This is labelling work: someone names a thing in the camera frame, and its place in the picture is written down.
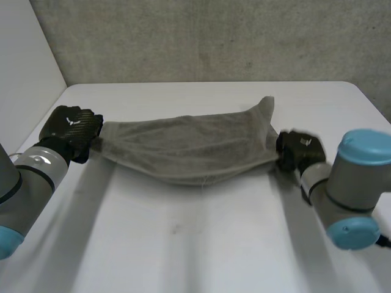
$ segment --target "mesh bag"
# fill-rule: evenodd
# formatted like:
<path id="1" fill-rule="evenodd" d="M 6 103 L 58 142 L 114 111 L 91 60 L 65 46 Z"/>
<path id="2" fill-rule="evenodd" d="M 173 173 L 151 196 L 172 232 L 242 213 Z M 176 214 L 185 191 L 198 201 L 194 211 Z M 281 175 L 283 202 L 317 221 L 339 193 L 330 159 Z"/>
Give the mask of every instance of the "mesh bag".
<path id="1" fill-rule="evenodd" d="M 210 185 L 277 160 L 274 98 L 243 112 L 106 122 L 92 149 L 163 181 Z"/>

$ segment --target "black cable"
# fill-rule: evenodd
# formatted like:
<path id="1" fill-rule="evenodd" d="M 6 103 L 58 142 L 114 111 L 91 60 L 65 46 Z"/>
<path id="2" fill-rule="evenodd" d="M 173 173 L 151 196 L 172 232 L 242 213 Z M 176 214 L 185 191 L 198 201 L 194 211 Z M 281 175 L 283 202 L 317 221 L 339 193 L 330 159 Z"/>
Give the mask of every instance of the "black cable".
<path id="1" fill-rule="evenodd" d="M 385 235 L 380 235 L 378 241 L 376 241 L 376 245 L 391 248 L 391 241 L 388 237 L 385 237 Z"/>

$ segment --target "white table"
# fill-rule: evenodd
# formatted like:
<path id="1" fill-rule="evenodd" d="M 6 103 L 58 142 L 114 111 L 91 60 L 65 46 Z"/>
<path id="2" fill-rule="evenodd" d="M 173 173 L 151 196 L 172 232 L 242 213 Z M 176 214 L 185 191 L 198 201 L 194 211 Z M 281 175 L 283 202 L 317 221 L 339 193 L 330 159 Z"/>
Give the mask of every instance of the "white table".
<path id="1" fill-rule="evenodd" d="M 346 82 L 74 85 L 52 110 L 79 105 L 106 121 L 140 121 L 246 110 L 265 95 L 276 97 L 276 131 L 319 134 L 330 161 L 350 129 L 391 132 Z M 390 211 L 383 196 L 376 215 L 388 234 Z M 391 250 L 335 248 L 275 172 L 258 168 L 201 190 L 97 159 L 71 164 L 25 242 L 0 262 L 0 292 L 377 293 L 391 292 L 390 267 Z"/>

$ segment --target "white logo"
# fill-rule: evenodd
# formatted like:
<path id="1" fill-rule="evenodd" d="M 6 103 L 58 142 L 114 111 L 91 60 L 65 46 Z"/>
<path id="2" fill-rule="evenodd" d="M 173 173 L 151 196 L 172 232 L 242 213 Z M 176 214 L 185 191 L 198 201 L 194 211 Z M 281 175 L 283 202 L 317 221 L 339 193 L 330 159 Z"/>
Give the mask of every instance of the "white logo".
<path id="1" fill-rule="evenodd" d="M 76 121 L 76 122 L 70 121 L 68 117 L 67 117 L 67 121 L 68 121 L 70 126 L 72 126 L 74 124 L 79 124 L 80 123 L 80 121 Z"/>
<path id="2" fill-rule="evenodd" d="M 309 146 L 311 144 L 312 139 L 306 140 L 306 139 L 300 139 L 300 143 L 305 146 Z"/>

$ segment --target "white wall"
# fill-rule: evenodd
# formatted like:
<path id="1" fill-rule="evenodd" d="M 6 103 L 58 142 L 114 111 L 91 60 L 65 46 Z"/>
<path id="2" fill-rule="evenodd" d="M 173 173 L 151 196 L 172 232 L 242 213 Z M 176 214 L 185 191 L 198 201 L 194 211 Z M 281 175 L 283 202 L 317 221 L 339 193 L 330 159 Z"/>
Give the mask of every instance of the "white wall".
<path id="1" fill-rule="evenodd" d="M 0 142 L 6 152 L 19 148 L 65 88 L 30 2 L 1 0 Z"/>

